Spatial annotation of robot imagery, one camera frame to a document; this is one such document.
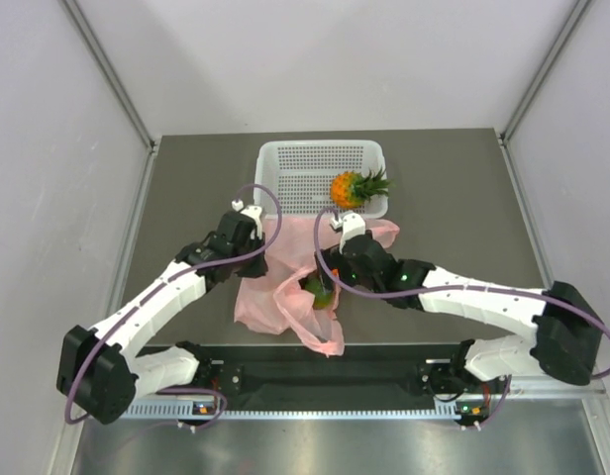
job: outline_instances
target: pink fabric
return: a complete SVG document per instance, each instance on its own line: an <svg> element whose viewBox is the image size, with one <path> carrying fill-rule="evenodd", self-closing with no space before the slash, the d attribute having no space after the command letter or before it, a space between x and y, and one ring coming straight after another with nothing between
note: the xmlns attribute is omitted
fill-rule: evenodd
<svg viewBox="0 0 610 475"><path fill-rule="evenodd" d="M367 220L366 227L382 246L390 247L399 228L385 220ZM263 230L270 236L276 220L264 220ZM302 290L298 281L316 270L314 258L314 220L284 217L280 235L265 252L268 271L259 279L243 279L235 306L235 322L253 332L280 334L292 329L305 346L330 355L345 351L345 339L335 310L340 290L336 289L331 308L314 310L314 295ZM329 226L320 229L321 246L340 242L340 234Z"/></svg>

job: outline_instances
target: white wall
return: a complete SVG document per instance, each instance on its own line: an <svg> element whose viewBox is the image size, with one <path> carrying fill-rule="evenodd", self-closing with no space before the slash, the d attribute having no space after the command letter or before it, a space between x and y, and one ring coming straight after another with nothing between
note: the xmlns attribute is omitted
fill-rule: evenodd
<svg viewBox="0 0 610 475"><path fill-rule="evenodd" d="M80 0L154 134L502 130L573 0Z"/></svg>
<svg viewBox="0 0 610 475"><path fill-rule="evenodd" d="M0 475L45 473L147 156L57 1L0 2Z"/></svg>
<svg viewBox="0 0 610 475"><path fill-rule="evenodd" d="M593 2L512 147L554 277L610 327L610 0Z"/></svg>

